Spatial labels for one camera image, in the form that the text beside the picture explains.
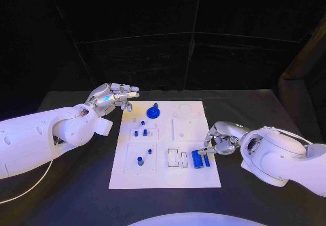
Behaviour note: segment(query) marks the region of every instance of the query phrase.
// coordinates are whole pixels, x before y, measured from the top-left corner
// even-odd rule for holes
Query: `dark table surface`
[[[40,111],[84,103],[89,92],[50,92]],[[272,90],[149,91],[133,100],[203,100],[210,127],[233,121],[252,129],[265,125],[301,134]],[[37,188],[0,205],[0,225],[129,225],[180,212],[210,212],[250,219],[269,226],[326,225],[326,198],[291,181],[283,188],[265,183],[242,168],[242,154],[217,155],[223,188],[109,190],[123,112],[107,137],[66,153]],[[25,192],[48,164],[0,180],[0,200]]]

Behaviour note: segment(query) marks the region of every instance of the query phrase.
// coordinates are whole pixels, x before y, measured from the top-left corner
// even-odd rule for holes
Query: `robotic hand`
[[[240,146],[244,158],[242,166],[263,181],[283,187],[293,180],[326,197],[326,145],[314,144],[285,130],[265,127],[252,131],[226,121],[213,126],[206,146],[213,138],[217,145],[201,149],[200,154],[231,154]],[[309,145],[302,145],[295,138]]]
[[[84,145],[94,133],[107,136],[113,122],[102,117],[116,106],[132,111],[129,98],[141,96],[138,91],[138,87],[106,83],[92,92],[86,104],[2,121],[0,179],[58,158]]]

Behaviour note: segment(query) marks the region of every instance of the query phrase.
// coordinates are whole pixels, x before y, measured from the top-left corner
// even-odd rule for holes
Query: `white board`
[[[155,103],[161,116],[151,119],[146,111]],[[109,189],[221,187],[214,155],[210,155],[210,167],[203,158],[204,168],[195,169],[193,160],[193,151],[204,148],[210,130],[203,102],[132,101],[132,104],[133,112],[123,113]],[[138,157],[145,160],[142,166]],[[177,167],[169,167],[168,159]]]

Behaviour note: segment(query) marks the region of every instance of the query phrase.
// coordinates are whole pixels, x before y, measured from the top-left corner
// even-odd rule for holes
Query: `black background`
[[[6,119],[48,91],[275,88],[326,11],[321,1],[4,0]]]

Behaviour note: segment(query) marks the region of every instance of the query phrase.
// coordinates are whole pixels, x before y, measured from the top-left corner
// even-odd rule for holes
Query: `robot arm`
[[[301,183],[318,195],[326,196],[326,145],[302,143],[298,135],[265,127],[252,131],[239,124],[220,121],[210,130],[204,145],[211,139],[217,145],[198,151],[200,154],[231,154],[242,147],[246,168],[263,181],[285,186],[289,180]]]
[[[84,145],[94,133],[107,136],[113,122],[102,117],[118,105],[132,111],[129,98],[139,97],[138,91],[138,87],[106,83],[84,104],[2,121],[0,178],[25,173],[58,158]]]

